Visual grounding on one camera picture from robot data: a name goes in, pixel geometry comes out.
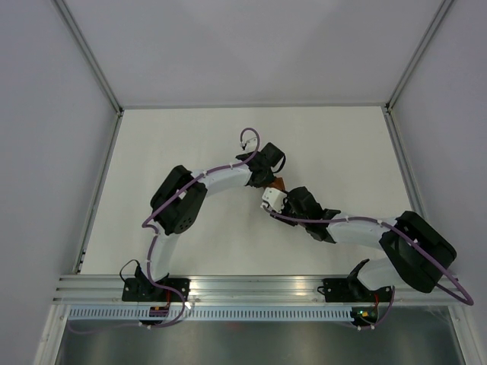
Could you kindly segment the orange-brown cloth napkin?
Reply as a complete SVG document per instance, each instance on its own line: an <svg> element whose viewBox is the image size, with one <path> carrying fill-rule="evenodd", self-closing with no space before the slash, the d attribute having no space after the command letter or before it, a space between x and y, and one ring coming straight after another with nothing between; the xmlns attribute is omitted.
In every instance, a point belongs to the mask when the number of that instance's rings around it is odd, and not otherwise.
<svg viewBox="0 0 487 365"><path fill-rule="evenodd" d="M276 177L275 180L269 186L279 191L283 191L283 192L285 191L285 183L283 178L281 177Z"/></svg>

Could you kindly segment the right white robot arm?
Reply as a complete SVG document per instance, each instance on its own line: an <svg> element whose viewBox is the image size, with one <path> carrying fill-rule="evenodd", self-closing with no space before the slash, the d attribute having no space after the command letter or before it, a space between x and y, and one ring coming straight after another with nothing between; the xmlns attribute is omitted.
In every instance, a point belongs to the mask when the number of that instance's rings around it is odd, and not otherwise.
<svg viewBox="0 0 487 365"><path fill-rule="evenodd" d="M448 269L457 257L455 248L429 223L413 211L404 211L399 217L385 219L381 224L353 221L345 212L322 208L305 187L287 193L282 214L298 221L315 240L332 244L356 244L384 252L384 259L364 259L349 274L347 290L356 300L365 300L382 287L407 284L428 294L443 276L430 260L425 258L402 236L404 233L443 268Z"/></svg>

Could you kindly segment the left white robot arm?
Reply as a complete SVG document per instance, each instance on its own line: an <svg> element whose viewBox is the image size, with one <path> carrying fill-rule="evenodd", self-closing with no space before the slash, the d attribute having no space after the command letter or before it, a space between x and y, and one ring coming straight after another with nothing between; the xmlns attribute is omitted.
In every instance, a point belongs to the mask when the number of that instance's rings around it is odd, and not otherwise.
<svg viewBox="0 0 487 365"><path fill-rule="evenodd" d="M166 292L165 278L180 234L196 222L202 204L211 195L228 189L250 186L265 188L276 180L276 171L285 165L285 153L267 143L262 150L238 155L230 163L209 170L174 167L153 195L151 215L142 226L154 231L144 264L135 272L138 295L150 301L161 299Z"/></svg>

